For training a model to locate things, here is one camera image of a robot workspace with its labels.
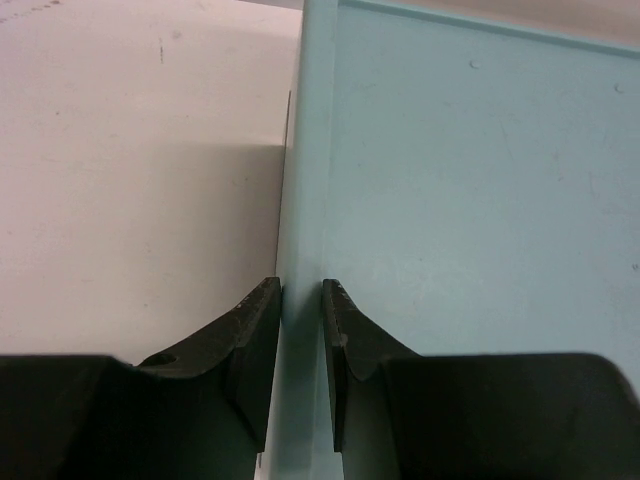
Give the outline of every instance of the screw hole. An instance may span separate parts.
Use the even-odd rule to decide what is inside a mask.
[[[156,353],[140,364],[141,367],[163,367],[177,362],[178,357],[170,353]]]

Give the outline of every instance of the tray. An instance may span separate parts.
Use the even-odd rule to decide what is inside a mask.
[[[272,478],[341,478],[319,294],[425,355],[591,352],[640,385],[640,51],[307,0]]]

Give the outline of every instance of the plastic bin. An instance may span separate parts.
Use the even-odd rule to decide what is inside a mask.
[[[426,355],[593,352],[640,385],[640,51],[307,0],[271,478],[338,479],[319,293]]]

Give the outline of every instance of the dark spot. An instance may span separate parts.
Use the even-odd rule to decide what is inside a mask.
[[[162,367],[164,365],[169,365],[178,360],[178,357],[172,355],[170,353],[156,353],[155,355],[151,355],[144,362],[142,362],[140,367]]]

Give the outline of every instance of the light blue panel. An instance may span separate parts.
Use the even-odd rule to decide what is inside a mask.
[[[640,52],[365,0],[305,18],[285,324],[338,278],[418,352],[595,352],[640,388]],[[282,458],[340,478],[326,378],[289,385],[316,402]]]

